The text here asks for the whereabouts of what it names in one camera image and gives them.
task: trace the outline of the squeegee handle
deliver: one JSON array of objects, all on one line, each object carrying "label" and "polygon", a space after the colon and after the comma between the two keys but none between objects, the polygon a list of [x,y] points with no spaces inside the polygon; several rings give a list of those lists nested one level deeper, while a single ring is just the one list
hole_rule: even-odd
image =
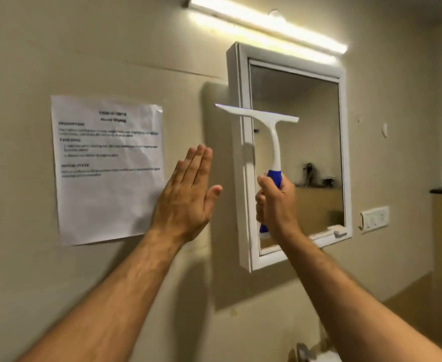
[{"label": "squeegee handle", "polygon": [[[281,171],[274,171],[274,170],[270,170],[268,171],[268,176],[273,180],[273,182],[276,184],[277,188],[280,187],[281,185]],[[266,227],[266,225],[261,224],[260,227],[260,237],[261,238],[269,238],[269,231],[268,228]]]}]

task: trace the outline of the mirror glass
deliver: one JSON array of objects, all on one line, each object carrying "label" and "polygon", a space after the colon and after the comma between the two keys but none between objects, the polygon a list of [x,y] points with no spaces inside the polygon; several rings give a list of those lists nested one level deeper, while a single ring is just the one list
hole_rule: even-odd
[{"label": "mirror glass", "polygon": [[[296,186],[298,223],[307,236],[345,225],[341,166],[338,84],[250,65],[251,102],[255,110],[299,117],[278,122],[281,169]],[[268,128],[253,120],[256,176],[271,168]],[[275,246],[262,239],[261,249]]]}]

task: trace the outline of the switch board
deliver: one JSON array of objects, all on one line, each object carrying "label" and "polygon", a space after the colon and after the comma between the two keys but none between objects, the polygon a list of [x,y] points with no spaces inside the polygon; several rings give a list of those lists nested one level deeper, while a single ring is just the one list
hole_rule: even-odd
[{"label": "switch board", "polygon": [[362,212],[362,230],[369,232],[388,226],[390,222],[389,207],[380,207]]}]

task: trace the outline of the left hand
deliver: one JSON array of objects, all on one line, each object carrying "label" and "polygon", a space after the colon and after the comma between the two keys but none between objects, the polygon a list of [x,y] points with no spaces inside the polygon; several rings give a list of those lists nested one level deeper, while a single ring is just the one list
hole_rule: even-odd
[{"label": "left hand", "polygon": [[181,245],[196,238],[211,220],[220,185],[207,188],[213,151],[204,145],[190,148],[157,200],[151,231]]}]

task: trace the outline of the printed instruction sheet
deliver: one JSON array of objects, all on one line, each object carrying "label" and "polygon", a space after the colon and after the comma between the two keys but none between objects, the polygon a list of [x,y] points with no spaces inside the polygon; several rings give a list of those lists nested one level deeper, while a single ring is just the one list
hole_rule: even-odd
[{"label": "printed instruction sheet", "polygon": [[165,185],[162,109],[52,96],[52,128],[62,244],[145,233]]}]

